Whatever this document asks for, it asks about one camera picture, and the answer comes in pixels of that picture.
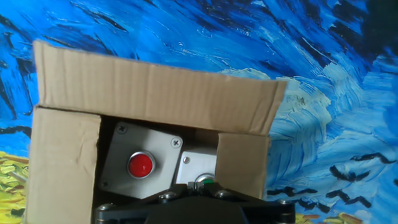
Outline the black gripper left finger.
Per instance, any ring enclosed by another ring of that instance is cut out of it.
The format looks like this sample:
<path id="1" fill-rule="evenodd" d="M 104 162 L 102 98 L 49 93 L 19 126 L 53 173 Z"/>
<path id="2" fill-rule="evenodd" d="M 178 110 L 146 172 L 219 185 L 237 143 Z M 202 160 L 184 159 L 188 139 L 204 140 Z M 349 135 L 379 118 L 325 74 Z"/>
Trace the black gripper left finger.
<path id="1" fill-rule="evenodd" d="M 145 223 L 154 211 L 165 208 L 171 202 L 188 196 L 187 184 L 175 184 L 171 188 L 136 200 L 127 205 L 106 203 L 95 209 L 96 224 Z"/>

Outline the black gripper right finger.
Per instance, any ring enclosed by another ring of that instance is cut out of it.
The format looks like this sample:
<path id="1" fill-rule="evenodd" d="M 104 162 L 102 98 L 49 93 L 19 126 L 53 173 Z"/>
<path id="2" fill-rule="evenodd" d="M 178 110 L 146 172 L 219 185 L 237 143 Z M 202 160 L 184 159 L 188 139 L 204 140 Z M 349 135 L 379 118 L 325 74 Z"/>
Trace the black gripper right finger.
<path id="1" fill-rule="evenodd" d="M 204 183 L 204 195 L 226 205 L 217 205 L 227 216 L 238 216 L 240 223 L 295 223 L 294 204 L 289 201 L 266 202 L 261 199 L 222 187 L 214 182 Z"/>

